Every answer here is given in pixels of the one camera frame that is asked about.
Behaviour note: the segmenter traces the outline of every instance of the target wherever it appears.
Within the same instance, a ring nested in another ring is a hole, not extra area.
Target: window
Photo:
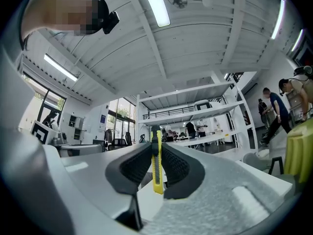
[[[136,107],[124,98],[110,102],[106,129],[112,129],[114,139],[124,139],[129,132],[135,140]]]
[[[130,117],[130,107],[131,103],[124,98],[118,100],[117,113],[121,114],[124,117]]]
[[[129,123],[129,133],[131,134],[132,142],[135,142],[135,124],[134,123]]]
[[[54,110],[57,116],[54,120],[59,124],[65,98],[42,86],[27,74],[22,75],[26,83],[33,88],[35,96],[29,103],[20,121],[19,127],[22,131],[30,131],[35,120],[42,122]]]
[[[111,101],[110,102],[110,106],[109,106],[109,110],[116,112],[116,108],[117,108],[117,103],[118,103],[118,99]]]
[[[135,118],[136,118],[136,107],[133,104],[131,104],[131,115],[130,115],[130,118],[133,119],[133,120],[135,120]]]

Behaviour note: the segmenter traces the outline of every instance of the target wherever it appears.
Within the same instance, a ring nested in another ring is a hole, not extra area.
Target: fluorescent light
[[[155,15],[157,25],[159,27],[170,25],[171,21],[170,18],[168,17],[164,0],[148,0],[148,1],[152,8],[153,14]]]
[[[272,39],[275,39],[280,27],[280,23],[282,22],[283,19],[283,15],[284,15],[284,10],[285,10],[285,0],[280,0],[280,9],[279,9],[279,13],[278,13],[278,18],[277,18],[277,22],[275,25],[275,29],[273,31],[273,34],[271,36]]]
[[[298,46],[298,44],[299,44],[299,42],[300,42],[300,39],[301,39],[301,37],[302,37],[302,33],[303,33],[303,29],[300,31],[299,36],[298,36],[298,39],[297,39],[297,41],[295,42],[294,46],[292,47],[292,50],[291,50],[291,51],[294,51],[294,50],[297,48],[297,46]]]
[[[72,79],[74,82],[76,82],[77,77],[74,76],[72,73],[68,72],[66,69],[64,69],[61,65],[59,65],[57,62],[55,62],[51,57],[49,57],[47,54],[45,54],[44,59],[50,63],[54,68],[56,68],[58,71],[62,72],[65,76]]]

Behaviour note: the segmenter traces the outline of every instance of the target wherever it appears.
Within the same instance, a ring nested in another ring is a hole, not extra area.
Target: tree
[[[114,117],[113,117],[112,115],[109,115],[108,121],[109,121],[110,123],[114,123]]]
[[[127,109],[117,109],[117,113],[120,114],[122,117],[128,117],[129,118],[129,112]],[[108,121],[110,123],[114,123],[115,117],[112,115],[108,116]]]
[[[117,113],[119,113],[122,117],[129,118],[129,112],[127,109],[117,109]]]
[[[24,80],[25,80],[26,82],[29,82],[29,77],[26,76],[25,74],[22,75],[22,78],[24,78]]]
[[[41,95],[38,92],[35,93],[35,98],[42,100]]]
[[[62,110],[64,102],[65,102],[65,100],[63,98],[59,98],[58,106],[57,106],[58,110],[60,110],[60,111]]]

